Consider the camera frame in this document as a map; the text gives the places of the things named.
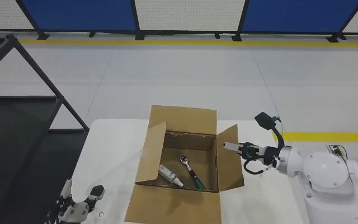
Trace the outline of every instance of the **white tube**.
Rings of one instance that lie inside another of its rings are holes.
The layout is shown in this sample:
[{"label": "white tube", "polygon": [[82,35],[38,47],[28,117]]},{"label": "white tube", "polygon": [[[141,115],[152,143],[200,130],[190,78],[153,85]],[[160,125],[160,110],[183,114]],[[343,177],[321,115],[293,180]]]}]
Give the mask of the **white tube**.
[{"label": "white tube", "polygon": [[172,184],[176,184],[181,188],[184,186],[183,183],[178,178],[175,177],[175,173],[171,172],[168,168],[166,168],[162,164],[159,166],[159,174]]}]

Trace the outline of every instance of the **open cardboard box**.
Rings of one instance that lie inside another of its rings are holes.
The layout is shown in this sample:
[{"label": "open cardboard box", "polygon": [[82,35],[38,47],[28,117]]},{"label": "open cardboard box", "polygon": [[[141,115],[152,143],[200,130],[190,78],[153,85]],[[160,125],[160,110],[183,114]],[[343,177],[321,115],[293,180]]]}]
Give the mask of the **open cardboard box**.
[{"label": "open cardboard box", "polygon": [[[244,186],[240,156],[223,147],[237,136],[237,125],[216,135],[215,110],[153,105],[125,221],[221,223],[219,192]],[[206,190],[196,189],[181,156]],[[183,188],[158,175],[160,164]]]}]

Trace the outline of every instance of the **yellow floor stripe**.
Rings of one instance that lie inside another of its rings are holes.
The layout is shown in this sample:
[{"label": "yellow floor stripe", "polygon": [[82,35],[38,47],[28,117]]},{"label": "yellow floor stripe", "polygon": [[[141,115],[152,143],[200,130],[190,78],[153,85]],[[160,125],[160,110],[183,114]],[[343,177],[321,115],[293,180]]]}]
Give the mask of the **yellow floor stripe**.
[{"label": "yellow floor stripe", "polygon": [[357,132],[284,132],[290,142],[358,142]]},{"label": "yellow floor stripe", "polygon": [[76,45],[251,45],[251,46],[311,46],[358,47],[358,43],[329,42],[273,42],[273,41],[207,41],[207,40],[19,40],[22,44],[76,44]]}]

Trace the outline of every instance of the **white table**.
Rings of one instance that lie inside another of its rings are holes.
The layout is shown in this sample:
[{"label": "white table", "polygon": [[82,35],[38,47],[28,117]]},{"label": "white table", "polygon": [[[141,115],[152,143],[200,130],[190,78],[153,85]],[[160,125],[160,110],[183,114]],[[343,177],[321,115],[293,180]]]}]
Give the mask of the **white table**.
[{"label": "white table", "polygon": [[[255,121],[218,121],[218,133],[234,124],[238,124],[240,142],[276,146],[271,132]],[[93,122],[73,174],[72,194],[76,202],[83,201],[92,187],[102,184],[105,196],[84,223],[125,223],[147,126],[148,120]],[[263,165],[255,161],[249,168],[259,170]],[[220,193],[223,224],[303,223],[285,175],[275,170],[262,176],[244,171],[244,182],[244,187]]]}]

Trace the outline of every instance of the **blue panel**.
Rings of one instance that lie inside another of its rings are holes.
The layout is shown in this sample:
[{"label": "blue panel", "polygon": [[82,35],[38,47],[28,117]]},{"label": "blue panel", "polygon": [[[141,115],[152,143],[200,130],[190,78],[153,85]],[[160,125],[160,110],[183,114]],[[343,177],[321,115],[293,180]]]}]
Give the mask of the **blue panel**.
[{"label": "blue panel", "polygon": [[250,0],[243,31],[337,32],[358,0]]},{"label": "blue panel", "polygon": [[135,30],[130,0],[23,0],[40,29]]}]

